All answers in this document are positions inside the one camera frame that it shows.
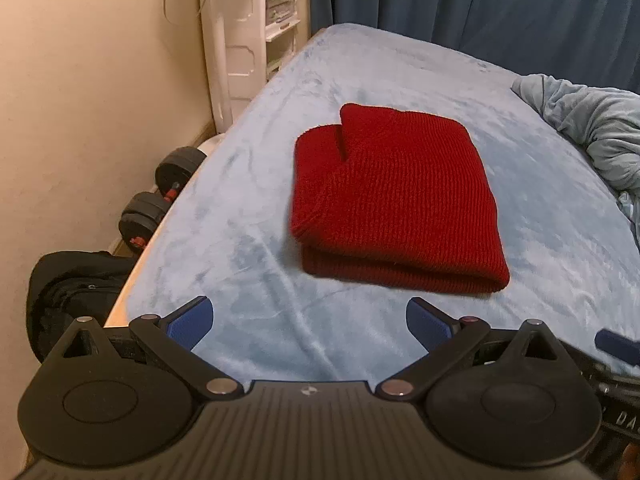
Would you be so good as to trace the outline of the dark blue curtain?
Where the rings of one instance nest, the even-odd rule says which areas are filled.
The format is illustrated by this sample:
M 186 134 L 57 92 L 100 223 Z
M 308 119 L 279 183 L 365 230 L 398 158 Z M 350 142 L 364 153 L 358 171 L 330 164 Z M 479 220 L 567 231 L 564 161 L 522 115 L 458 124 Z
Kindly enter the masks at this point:
M 518 74 L 639 89 L 639 0 L 310 0 L 310 20 L 396 32 Z

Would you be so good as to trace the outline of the black dumbbell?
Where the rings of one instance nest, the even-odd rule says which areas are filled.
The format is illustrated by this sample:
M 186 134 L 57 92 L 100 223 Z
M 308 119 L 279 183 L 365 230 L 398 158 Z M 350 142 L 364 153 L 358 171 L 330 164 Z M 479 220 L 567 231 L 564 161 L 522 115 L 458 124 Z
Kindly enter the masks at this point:
M 122 211 L 118 229 L 122 241 L 140 255 L 166 217 L 169 208 L 200 168 L 207 155 L 193 146 L 171 151 L 155 169 L 154 192 L 134 194 Z

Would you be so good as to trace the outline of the grey-blue fleece blanket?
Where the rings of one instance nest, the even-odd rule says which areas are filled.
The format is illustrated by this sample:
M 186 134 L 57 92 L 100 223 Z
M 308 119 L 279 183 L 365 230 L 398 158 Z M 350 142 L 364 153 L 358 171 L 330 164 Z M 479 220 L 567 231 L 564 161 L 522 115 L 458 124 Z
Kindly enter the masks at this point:
M 515 77 L 511 90 L 560 136 L 582 151 L 616 195 L 639 241 L 639 96 L 617 88 L 573 84 L 551 75 Z

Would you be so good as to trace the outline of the light blue bed sheet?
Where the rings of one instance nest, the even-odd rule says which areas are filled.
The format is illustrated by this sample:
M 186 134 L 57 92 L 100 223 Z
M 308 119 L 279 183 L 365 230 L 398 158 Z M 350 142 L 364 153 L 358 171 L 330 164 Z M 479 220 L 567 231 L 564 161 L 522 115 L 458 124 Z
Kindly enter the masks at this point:
M 407 289 L 315 278 L 288 232 L 295 140 L 347 102 L 461 122 L 483 159 L 511 271 L 488 297 L 431 295 L 499 328 L 541 318 L 593 352 L 604 328 L 639 335 L 639 252 L 585 156 L 511 89 L 514 73 L 437 44 L 356 24 L 309 41 L 256 96 L 171 207 L 144 252 L 124 315 L 204 295 L 198 355 L 240 382 L 380 382 L 423 356 Z

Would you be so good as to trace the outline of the black backpack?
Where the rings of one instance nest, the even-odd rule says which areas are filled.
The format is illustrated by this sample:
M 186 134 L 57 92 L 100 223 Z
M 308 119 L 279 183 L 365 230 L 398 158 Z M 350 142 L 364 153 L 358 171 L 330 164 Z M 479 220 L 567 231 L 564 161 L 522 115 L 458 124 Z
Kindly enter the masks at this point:
M 109 252 L 51 252 L 30 274 L 26 330 L 30 348 L 43 361 L 75 318 L 103 325 L 136 259 Z

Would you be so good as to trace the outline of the white shelf unit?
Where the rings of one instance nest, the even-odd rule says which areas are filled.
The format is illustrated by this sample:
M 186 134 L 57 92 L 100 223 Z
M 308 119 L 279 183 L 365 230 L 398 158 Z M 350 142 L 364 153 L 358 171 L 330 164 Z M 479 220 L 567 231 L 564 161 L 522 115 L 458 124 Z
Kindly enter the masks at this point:
M 309 0 L 265 0 L 266 81 L 302 50 L 310 33 Z

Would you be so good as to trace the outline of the red knit sweater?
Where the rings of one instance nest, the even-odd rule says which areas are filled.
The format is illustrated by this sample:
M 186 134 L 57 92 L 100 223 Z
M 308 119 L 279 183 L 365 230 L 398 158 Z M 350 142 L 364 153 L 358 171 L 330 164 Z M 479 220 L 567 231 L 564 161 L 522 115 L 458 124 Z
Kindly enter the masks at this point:
M 471 295 L 510 282 L 480 154 L 442 116 L 347 103 L 305 131 L 290 229 L 322 278 Z

